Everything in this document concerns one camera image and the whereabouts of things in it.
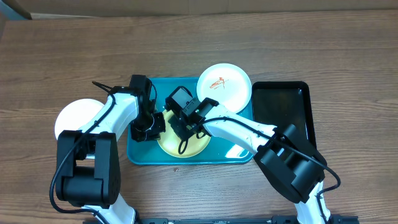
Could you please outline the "yellow-green plate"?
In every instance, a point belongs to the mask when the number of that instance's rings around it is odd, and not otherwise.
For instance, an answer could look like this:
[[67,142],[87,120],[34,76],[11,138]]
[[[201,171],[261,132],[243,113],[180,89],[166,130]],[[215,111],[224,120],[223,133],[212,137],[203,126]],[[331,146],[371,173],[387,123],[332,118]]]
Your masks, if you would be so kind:
[[157,140],[159,146],[167,154],[177,158],[188,158],[195,156],[202,152],[207,147],[210,137],[208,135],[198,139],[194,134],[188,139],[187,148],[183,154],[178,153],[178,147],[181,139],[175,134],[169,120],[173,117],[172,111],[163,110],[162,112],[165,119],[165,132],[160,133],[160,139]]

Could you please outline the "white plate with sauce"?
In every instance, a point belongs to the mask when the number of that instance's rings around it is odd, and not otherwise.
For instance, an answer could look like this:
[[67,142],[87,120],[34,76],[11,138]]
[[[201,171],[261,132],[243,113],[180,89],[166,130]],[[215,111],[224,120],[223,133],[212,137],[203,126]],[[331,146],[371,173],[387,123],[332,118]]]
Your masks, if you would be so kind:
[[252,84],[247,73],[230,63],[218,63],[208,67],[197,82],[197,97],[216,100],[228,110],[239,113],[248,105]]

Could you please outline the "white plate front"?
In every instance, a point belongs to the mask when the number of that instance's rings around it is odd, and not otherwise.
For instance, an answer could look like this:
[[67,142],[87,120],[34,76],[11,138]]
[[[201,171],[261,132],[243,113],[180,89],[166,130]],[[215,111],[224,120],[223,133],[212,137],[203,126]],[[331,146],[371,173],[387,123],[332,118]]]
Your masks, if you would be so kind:
[[64,130],[76,131],[90,120],[103,108],[104,104],[94,99],[80,99],[71,102],[58,114],[54,132],[55,139]]

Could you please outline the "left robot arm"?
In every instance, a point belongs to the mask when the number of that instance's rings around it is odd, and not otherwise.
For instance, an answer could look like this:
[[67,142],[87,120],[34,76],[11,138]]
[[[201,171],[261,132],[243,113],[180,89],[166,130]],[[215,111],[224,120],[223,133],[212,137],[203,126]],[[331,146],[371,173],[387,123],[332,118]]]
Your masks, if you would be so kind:
[[134,141],[153,141],[165,130],[165,122],[154,111],[151,86],[106,86],[105,91],[108,100],[97,115],[58,136],[50,203],[59,213],[91,213],[100,223],[140,223],[120,193],[118,140],[130,128]]

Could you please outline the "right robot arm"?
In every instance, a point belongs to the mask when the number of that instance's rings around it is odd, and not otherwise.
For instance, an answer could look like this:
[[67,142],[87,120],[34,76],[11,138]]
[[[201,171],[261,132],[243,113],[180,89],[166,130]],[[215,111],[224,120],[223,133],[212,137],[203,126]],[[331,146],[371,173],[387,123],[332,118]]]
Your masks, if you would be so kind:
[[241,146],[253,154],[271,186],[294,203],[299,223],[330,221],[323,199],[326,160],[293,124],[280,129],[257,123],[209,98],[168,102],[165,109],[177,117],[179,153],[188,139],[200,132]]

